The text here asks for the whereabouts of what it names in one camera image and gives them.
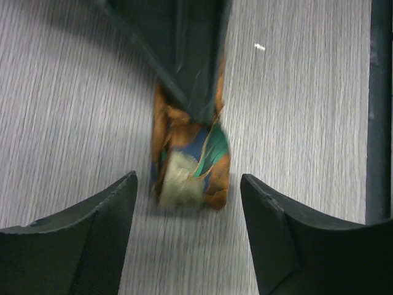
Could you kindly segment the floral patterned necktie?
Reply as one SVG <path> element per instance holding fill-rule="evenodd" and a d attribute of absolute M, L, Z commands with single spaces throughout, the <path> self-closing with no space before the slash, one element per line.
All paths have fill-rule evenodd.
<path fill-rule="evenodd" d="M 157 84 L 153 107 L 153 192 L 162 208 L 222 209 L 230 182 L 230 148 L 220 123 L 225 65 L 221 64 L 212 124 L 193 122 Z"/>

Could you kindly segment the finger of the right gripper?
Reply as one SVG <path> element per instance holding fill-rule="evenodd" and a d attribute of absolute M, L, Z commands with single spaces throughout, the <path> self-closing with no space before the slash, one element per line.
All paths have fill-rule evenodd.
<path fill-rule="evenodd" d="M 124 30 L 189 116 L 209 123 L 231 1 L 122 0 L 95 4 Z"/>

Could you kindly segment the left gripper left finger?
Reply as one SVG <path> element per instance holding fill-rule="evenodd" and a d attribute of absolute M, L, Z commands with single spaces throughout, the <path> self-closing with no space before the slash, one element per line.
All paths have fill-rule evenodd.
<path fill-rule="evenodd" d="M 118 294 L 138 179 L 27 226 L 1 229 L 1 294 Z"/>

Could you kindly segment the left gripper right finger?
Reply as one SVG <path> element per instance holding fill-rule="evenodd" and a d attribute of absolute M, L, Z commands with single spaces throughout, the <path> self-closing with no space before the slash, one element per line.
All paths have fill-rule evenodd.
<path fill-rule="evenodd" d="M 392 293 L 391 220 L 339 219 L 250 174 L 240 189 L 260 294 Z"/>

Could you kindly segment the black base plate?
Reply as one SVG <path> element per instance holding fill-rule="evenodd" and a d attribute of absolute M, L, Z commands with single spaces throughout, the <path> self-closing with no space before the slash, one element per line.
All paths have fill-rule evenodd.
<path fill-rule="evenodd" d="M 372 1 L 365 223 L 392 216 L 392 1 Z"/>

